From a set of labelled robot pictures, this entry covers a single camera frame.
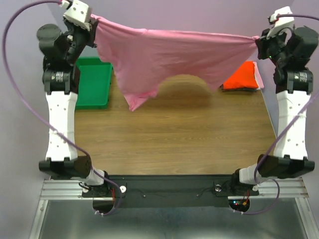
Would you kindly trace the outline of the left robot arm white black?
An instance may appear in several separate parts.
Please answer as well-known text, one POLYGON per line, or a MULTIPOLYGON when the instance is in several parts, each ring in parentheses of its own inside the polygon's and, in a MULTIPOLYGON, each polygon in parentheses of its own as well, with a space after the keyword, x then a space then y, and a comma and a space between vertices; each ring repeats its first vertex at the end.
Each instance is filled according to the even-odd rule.
POLYGON ((95 47, 93 33, 64 20, 66 32, 46 24, 36 33, 43 53, 42 82, 49 109, 49 144, 39 170, 55 180, 79 180, 83 197, 106 197, 111 190, 107 173, 96 170, 91 157, 75 148, 74 115, 80 70, 76 61, 85 46, 95 47))

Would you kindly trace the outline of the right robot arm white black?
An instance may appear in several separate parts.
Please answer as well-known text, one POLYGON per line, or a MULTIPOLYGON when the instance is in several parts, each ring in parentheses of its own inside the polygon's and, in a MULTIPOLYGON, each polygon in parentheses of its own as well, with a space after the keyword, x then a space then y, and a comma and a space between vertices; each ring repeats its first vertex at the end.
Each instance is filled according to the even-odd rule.
POLYGON ((305 134, 307 110, 313 92, 314 76, 306 67, 319 44, 318 33, 306 26, 278 31, 263 30, 256 40, 258 58, 270 59, 279 106, 278 135, 256 164, 237 169, 229 182, 229 190, 239 195, 269 179, 297 178, 314 170, 308 159, 305 134))

